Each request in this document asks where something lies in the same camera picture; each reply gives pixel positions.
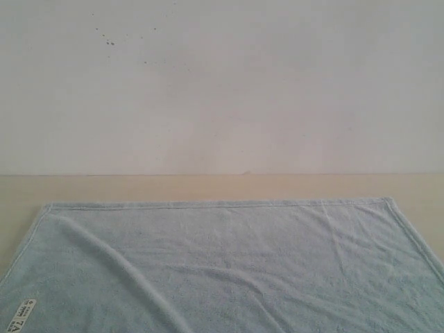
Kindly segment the light blue terry towel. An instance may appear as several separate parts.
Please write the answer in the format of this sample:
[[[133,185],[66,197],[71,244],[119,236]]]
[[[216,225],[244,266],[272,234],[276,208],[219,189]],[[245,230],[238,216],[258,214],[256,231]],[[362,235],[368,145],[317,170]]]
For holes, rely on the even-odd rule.
[[[51,203],[1,331],[442,332],[443,265],[391,198]]]

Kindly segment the white towel care label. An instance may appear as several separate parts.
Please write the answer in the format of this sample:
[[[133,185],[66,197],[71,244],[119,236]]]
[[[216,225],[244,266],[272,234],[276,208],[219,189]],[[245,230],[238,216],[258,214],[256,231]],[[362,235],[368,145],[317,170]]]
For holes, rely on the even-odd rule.
[[[37,304],[36,299],[25,299],[17,308],[15,315],[6,328],[6,333],[19,333],[28,320],[33,308]]]

